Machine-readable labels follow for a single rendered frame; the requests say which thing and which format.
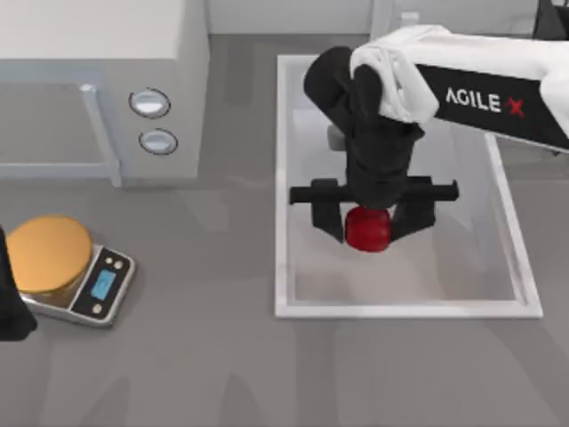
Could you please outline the white sink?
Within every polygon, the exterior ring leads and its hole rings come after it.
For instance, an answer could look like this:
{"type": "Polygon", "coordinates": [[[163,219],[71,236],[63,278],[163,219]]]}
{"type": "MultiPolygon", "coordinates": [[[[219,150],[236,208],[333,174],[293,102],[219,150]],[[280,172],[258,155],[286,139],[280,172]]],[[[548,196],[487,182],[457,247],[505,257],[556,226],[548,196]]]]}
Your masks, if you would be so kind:
{"type": "Polygon", "coordinates": [[[288,191],[342,179],[328,119],[303,92],[312,55],[276,61],[275,313],[281,318],[540,318],[541,300],[495,137],[431,121],[410,172],[460,195],[436,223],[366,254],[312,226],[288,191]]]}

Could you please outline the small round microwave knob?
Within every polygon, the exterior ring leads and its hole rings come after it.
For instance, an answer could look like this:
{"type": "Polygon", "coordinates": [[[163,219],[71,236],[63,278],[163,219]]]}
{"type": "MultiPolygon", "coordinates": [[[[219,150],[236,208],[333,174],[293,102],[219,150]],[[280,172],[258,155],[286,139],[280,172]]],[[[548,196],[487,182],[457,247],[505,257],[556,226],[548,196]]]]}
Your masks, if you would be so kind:
{"type": "Polygon", "coordinates": [[[141,133],[138,141],[145,151],[155,156],[168,156],[179,146],[176,136],[161,128],[141,133]]]}

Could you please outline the large round microwave knob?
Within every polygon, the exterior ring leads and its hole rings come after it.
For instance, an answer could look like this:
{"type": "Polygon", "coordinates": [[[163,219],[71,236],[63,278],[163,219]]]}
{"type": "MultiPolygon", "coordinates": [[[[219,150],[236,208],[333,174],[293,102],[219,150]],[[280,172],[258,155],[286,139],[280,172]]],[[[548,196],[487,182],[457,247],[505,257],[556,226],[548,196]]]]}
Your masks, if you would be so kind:
{"type": "Polygon", "coordinates": [[[131,93],[128,97],[128,103],[134,113],[148,119],[166,116],[172,106],[165,93],[150,87],[131,93]]]}

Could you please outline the pale microwave oven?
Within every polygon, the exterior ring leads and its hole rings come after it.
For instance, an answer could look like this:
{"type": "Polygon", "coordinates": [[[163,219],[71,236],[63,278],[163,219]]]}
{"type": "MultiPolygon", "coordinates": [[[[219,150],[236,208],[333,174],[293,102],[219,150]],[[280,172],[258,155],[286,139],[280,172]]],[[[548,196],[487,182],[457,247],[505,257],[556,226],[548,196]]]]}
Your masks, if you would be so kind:
{"type": "Polygon", "coordinates": [[[196,178],[209,59],[204,0],[0,0],[0,83],[97,86],[122,185],[196,178]],[[147,87],[170,99],[166,116],[129,107],[147,87]],[[140,146],[156,128],[178,139],[172,154],[140,146]]]}

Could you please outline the black stand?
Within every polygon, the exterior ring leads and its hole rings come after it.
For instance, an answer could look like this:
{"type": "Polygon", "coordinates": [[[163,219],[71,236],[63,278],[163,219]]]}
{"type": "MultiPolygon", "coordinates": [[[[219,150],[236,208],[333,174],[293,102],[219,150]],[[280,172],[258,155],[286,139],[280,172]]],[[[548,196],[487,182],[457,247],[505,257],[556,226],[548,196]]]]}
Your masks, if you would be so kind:
{"type": "Polygon", "coordinates": [[[533,39],[569,41],[569,0],[538,0],[533,39]]]}

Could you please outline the kitchen scale with gold plate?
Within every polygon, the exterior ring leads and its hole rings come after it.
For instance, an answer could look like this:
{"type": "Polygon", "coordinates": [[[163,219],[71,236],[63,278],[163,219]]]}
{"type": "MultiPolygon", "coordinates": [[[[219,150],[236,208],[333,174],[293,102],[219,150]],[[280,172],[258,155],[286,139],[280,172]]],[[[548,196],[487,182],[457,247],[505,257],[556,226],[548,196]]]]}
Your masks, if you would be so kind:
{"type": "Polygon", "coordinates": [[[75,218],[31,218],[0,229],[0,310],[8,298],[32,315],[110,327],[136,271],[134,259],[97,244],[75,218]]]}

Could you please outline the microwave glass door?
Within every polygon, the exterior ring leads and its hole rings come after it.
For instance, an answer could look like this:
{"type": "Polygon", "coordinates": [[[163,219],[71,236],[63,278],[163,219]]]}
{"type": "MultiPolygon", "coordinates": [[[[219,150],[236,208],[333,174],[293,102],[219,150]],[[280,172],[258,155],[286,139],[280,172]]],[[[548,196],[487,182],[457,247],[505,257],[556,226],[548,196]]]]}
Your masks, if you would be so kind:
{"type": "Polygon", "coordinates": [[[0,179],[110,180],[80,85],[0,83],[0,179]]]}

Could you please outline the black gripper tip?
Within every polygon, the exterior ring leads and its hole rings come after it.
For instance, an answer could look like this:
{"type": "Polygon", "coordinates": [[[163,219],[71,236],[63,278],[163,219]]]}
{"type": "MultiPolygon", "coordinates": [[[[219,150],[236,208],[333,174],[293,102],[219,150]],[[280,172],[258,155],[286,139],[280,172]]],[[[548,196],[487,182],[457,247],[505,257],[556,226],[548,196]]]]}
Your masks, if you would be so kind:
{"type": "Polygon", "coordinates": [[[36,318],[16,287],[6,236],[0,226],[0,342],[24,341],[36,329],[36,318]]]}

